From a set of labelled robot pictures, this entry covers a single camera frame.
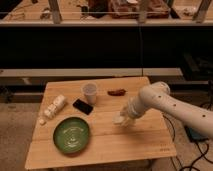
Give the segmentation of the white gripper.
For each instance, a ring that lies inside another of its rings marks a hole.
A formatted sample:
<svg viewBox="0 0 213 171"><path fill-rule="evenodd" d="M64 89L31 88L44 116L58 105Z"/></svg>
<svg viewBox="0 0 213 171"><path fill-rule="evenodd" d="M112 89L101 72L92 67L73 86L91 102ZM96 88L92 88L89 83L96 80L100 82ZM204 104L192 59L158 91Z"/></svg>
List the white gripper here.
<svg viewBox="0 0 213 171"><path fill-rule="evenodd" d="M138 99L130 98L120 112L120 116L122 117L121 125L133 125L135 120L141 117L141 112L141 102Z"/></svg>

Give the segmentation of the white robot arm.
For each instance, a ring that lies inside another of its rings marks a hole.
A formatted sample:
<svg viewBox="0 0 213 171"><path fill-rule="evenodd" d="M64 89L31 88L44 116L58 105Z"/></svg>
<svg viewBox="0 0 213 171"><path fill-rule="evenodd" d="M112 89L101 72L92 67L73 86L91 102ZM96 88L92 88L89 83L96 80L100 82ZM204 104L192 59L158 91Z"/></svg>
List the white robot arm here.
<svg viewBox="0 0 213 171"><path fill-rule="evenodd" d="M165 82L143 86L138 94L130 98L120 112L121 125L127 126L154 108L170 114L200 134L213 139L213 112L170 96L170 88Z"/></svg>

